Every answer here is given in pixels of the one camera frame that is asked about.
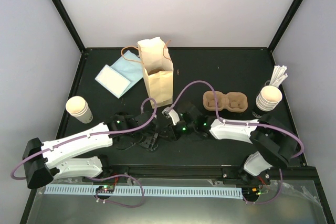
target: stack of paper cups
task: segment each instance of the stack of paper cups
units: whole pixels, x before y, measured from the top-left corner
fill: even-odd
[[[93,115],[88,103],[83,97],[71,97],[65,105],[70,115],[77,118],[82,123],[89,123],[93,119]]]
[[[274,86],[265,86],[256,99],[253,115],[260,118],[263,114],[273,110],[282,100],[281,91]]]

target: paper bag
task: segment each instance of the paper bag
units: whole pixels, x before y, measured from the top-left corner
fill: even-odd
[[[156,37],[140,40],[139,47],[134,47],[139,50],[148,96],[155,99],[158,107],[173,103],[174,67],[166,45]]]

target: light blue cloth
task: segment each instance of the light blue cloth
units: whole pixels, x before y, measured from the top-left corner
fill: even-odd
[[[124,56],[129,60],[140,61],[140,59],[130,51],[124,53]],[[124,95],[131,87],[143,78],[141,63],[128,61],[122,57],[111,65],[111,68],[131,82],[120,96]]]

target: black tabletop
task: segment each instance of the black tabletop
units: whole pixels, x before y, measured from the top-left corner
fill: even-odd
[[[248,109],[244,113],[223,110],[220,112],[221,117],[235,120],[254,119],[251,110],[256,96],[264,83],[270,79],[274,67],[272,58],[265,48],[170,48],[169,53],[174,63],[174,99],[188,83],[204,80],[222,93],[235,91],[247,95]],[[87,130],[118,112],[140,114],[140,105],[148,97],[143,80],[119,99],[95,80],[104,65],[112,65],[119,58],[120,49],[89,50],[80,82],[76,87],[76,95],[86,99],[93,113],[93,120],[89,124],[83,124],[71,116],[68,117],[65,136]],[[214,112],[206,111],[202,104],[203,93],[208,90],[208,86],[204,84],[195,84],[183,94],[180,101],[190,101],[202,113],[214,115]],[[284,99],[285,94],[283,101],[270,114],[293,130],[290,112]],[[160,121],[165,120],[161,114],[162,109],[158,110]],[[145,110],[152,111],[151,106],[147,104]],[[244,142],[200,140],[194,134],[185,135],[176,142],[160,140],[154,152],[149,152],[138,145],[125,151],[116,148],[116,145],[124,148],[129,144],[129,140],[125,139],[124,143],[119,142],[80,157],[106,154],[109,162],[115,165],[221,166],[241,165],[245,157],[256,151],[251,144]],[[300,165],[299,159],[292,159],[290,165]]]

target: paper bag handle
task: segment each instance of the paper bag handle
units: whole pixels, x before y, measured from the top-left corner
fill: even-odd
[[[123,54],[123,51],[126,49],[126,48],[129,48],[129,47],[133,47],[135,48],[136,50],[139,50],[138,47],[135,47],[135,46],[127,46],[127,47],[124,47],[122,50],[121,50],[121,56],[125,59],[125,60],[128,60],[128,61],[133,61],[133,62],[137,62],[137,63],[141,63],[144,65],[143,61],[140,59],[140,61],[137,61],[137,60],[129,60],[129,59],[126,59],[124,54]]]
[[[167,58],[167,57],[164,55],[164,49],[167,48],[167,45],[170,43],[170,41],[172,41],[172,40],[170,39],[170,40],[168,40],[168,41],[166,42],[166,44],[164,44],[164,46],[163,46],[163,50],[162,50],[162,55],[163,55],[163,57],[166,58],[167,60],[172,61],[172,59]]]

